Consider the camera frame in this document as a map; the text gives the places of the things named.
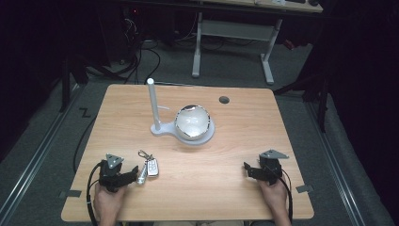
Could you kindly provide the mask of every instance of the hand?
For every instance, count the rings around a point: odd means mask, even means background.
[[[272,211],[276,225],[291,225],[286,208],[287,189],[282,181],[277,180],[273,185],[266,181],[257,181],[259,186],[261,186],[264,201]]]
[[[100,219],[101,226],[114,226],[117,216],[123,204],[123,196],[127,186],[120,187],[118,192],[109,192],[105,186],[96,184],[94,196],[94,208]]]

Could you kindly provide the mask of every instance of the table leg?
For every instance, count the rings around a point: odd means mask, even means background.
[[[273,46],[276,42],[277,35],[279,34],[279,28],[281,27],[282,19],[278,19],[276,22],[276,25],[273,29],[271,39],[269,41],[269,45],[267,46],[266,53],[261,54],[261,60],[262,60],[262,65],[263,65],[263,72],[264,76],[266,77],[266,83],[268,85],[273,85],[274,84],[274,79],[272,72],[270,70],[270,65],[269,65],[269,58],[273,50]]]
[[[200,38],[202,33],[202,12],[199,12],[199,21],[197,25],[197,45],[194,53],[193,77],[200,77]]]

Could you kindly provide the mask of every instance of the wrist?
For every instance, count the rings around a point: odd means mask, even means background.
[[[272,207],[271,208],[273,220],[277,226],[289,226],[291,221],[288,218],[288,211],[285,207]]]
[[[101,214],[100,226],[115,226],[117,222],[117,215],[115,214]]]

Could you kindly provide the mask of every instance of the white vertical rod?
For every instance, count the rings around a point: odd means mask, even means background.
[[[267,47],[267,51],[263,55],[263,59],[262,59],[263,62],[267,62],[269,60],[270,54],[272,53],[272,50],[273,50],[273,46],[277,39],[277,35],[279,34],[279,28],[281,27],[281,23],[282,23],[282,19],[278,19],[276,22],[276,25],[273,29],[272,37],[269,41],[269,46]]]
[[[197,43],[196,43],[196,55],[200,55],[200,38],[202,35],[202,12],[199,12],[199,20],[197,22]]]
[[[152,78],[147,79],[147,84],[149,86],[149,92],[150,92],[153,124],[155,125],[155,130],[160,130],[161,122],[159,121],[158,103],[156,102],[155,85],[153,79]]]

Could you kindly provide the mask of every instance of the white stand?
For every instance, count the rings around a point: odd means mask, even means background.
[[[265,54],[261,54],[263,72],[268,85],[274,84],[273,75],[270,70],[269,57],[279,34],[282,19],[276,22],[275,26],[264,26],[254,24],[239,24],[220,21],[202,20],[202,13],[199,13],[197,27],[197,44],[193,62],[193,77],[200,77],[200,40],[202,35],[219,36],[227,38],[266,40],[269,42]]]
[[[151,126],[151,132],[155,135],[155,136],[162,136],[162,135],[171,135],[171,136],[175,136],[177,139],[179,139],[182,143],[188,144],[188,145],[193,145],[193,146],[198,146],[201,144],[204,144],[206,142],[208,142],[212,136],[215,133],[215,124],[214,121],[211,119],[211,123],[209,124],[209,129],[206,132],[206,134],[197,140],[188,140],[188,139],[184,139],[182,137],[179,136],[179,134],[176,131],[176,126],[174,124],[174,121],[171,121],[169,123],[161,123],[161,129],[156,130],[155,129],[155,125],[153,124]]]
[[[185,143],[188,145],[193,145],[193,146],[198,146],[198,145],[204,144],[212,138],[212,136],[215,133],[215,124],[212,119],[210,121],[208,131],[205,133],[205,135],[203,137],[201,137],[200,139],[197,139],[197,140],[187,140],[187,139],[184,139],[181,136],[179,136],[179,134],[176,131],[176,126],[175,126],[174,121],[171,121],[168,123],[162,123],[159,120],[158,103],[156,101],[156,93],[155,93],[155,86],[154,86],[153,79],[149,78],[147,80],[147,84],[148,84],[149,92],[150,92],[152,115],[153,115],[153,125],[151,126],[151,132],[155,136],[172,135],[172,136],[175,136],[177,139],[179,139],[182,143]]]

